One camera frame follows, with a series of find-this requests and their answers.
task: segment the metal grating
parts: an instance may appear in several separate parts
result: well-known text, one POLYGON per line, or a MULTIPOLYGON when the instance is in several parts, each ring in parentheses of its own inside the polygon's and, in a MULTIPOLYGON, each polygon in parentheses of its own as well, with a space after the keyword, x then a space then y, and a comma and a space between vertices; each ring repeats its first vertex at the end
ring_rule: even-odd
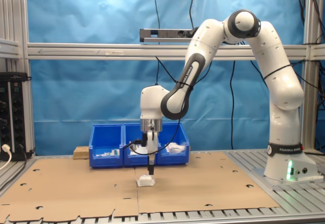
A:
MULTIPOLYGON (((61 224, 96 224, 96 223, 159 223, 159 222, 194 222, 194 223, 241 223, 241 222, 280 222, 280 223, 311 223, 325 221, 325 183, 295 184, 281 186, 279 190, 270 190, 251 174, 255 168, 264 168, 267 161, 266 150, 231 150, 224 153, 235 161, 248 175, 281 207, 259 209, 235 209, 214 211, 185 211, 168 213, 144 213, 136 217, 77 218, 61 224)), ((319 165, 325 166, 325 157, 310 156, 319 165)), ((0 173, 0 186, 5 179, 13 175, 23 163, 11 163, 0 173)), ((40 221, 16 222, 14 224, 54 224, 40 221)))

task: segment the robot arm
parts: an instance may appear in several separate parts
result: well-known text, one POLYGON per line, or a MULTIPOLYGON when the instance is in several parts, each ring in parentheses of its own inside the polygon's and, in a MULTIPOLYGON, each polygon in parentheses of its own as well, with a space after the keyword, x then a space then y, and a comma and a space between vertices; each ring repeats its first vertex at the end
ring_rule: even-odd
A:
MULTIPOLYGON (((275 28, 269 22, 260 22, 248 10, 234 12, 224 22, 208 19, 201 24, 190 42, 184 70, 172 91, 159 85, 142 90, 141 130, 144 138, 148 138, 149 164, 154 164, 158 141, 155 137, 162 130, 162 117, 172 120, 182 118, 189 107, 192 87, 212 61, 219 46, 222 43, 237 44, 243 40, 251 46, 270 91, 269 148, 273 147, 274 150, 269 154, 265 175, 280 181, 298 179, 301 177, 298 172, 290 172, 289 176, 287 173, 288 162, 292 164, 293 159, 297 162, 295 165, 303 163, 309 166, 310 171, 304 175, 305 178, 317 175, 315 163, 300 149, 298 107, 304 99, 300 82, 275 28)), ((153 166, 150 168, 149 174, 153 175, 153 166)))

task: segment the wooden block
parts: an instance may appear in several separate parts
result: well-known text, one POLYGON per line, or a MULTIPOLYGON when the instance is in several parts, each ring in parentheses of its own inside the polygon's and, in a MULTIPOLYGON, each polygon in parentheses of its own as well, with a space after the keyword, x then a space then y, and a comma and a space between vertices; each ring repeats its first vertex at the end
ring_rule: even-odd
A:
POLYGON ((89 147, 79 146, 73 151, 73 159, 89 159, 89 147))

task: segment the blue storage bin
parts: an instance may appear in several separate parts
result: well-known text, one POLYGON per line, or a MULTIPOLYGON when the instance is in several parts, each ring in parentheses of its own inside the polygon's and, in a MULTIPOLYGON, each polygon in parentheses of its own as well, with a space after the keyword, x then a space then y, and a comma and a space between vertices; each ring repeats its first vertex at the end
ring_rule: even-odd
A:
MULTIPOLYGON (((130 141, 135 139, 142 139, 142 132, 139 123, 129 123, 123 125, 124 131, 124 142, 123 145, 128 144, 130 141)), ((124 166, 146 166, 148 165, 148 156, 147 155, 139 155, 139 154, 131 154, 131 150, 126 148, 124 150, 124 166)))
POLYGON ((123 166, 123 125, 94 125, 89 142, 89 165, 93 168, 123 166), (97 156, 112 150, 119 155, 97 156))
MULTIPOLYGON (((159 144, 158 149, 163 148, 172 139, 175 130, 177 128, 177 122, 163 123, 162 132, 159 134, 159 144)), ((185 145, 185 150, 181 153, 168 153, 166 149, 161 150, 157 154, 157 164, 158 165, 183 165, 189 161, 189 141, 185 133, 185 129, 182 123, 179 124, 174 143, 178 145, 185 145)))

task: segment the cardboard mat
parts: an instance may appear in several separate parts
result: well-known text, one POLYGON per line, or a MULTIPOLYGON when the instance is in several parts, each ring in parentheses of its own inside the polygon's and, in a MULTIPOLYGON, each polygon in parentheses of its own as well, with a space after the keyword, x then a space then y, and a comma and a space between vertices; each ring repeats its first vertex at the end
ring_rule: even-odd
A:
POLYGON ((146 168, 93 170, 87 160, 40 159, 0 198, 0 222, 78 216, 272 208, 279 205, 222 152, 190 154, 187 166, 156 167, 154 187, 137 187, 146 168))
POLYGON ((40 159, 0 198, 0 222, 138 215, 135 171, 91 170, 89 161, 40 159))
MULTIPOLYGON (((136 169, 137 177, 145 173, 136 169)), ((140 213, 279 206, 223 152, 193 153, 187 166, 154 174, 154 187, 138 188, 140 213)))

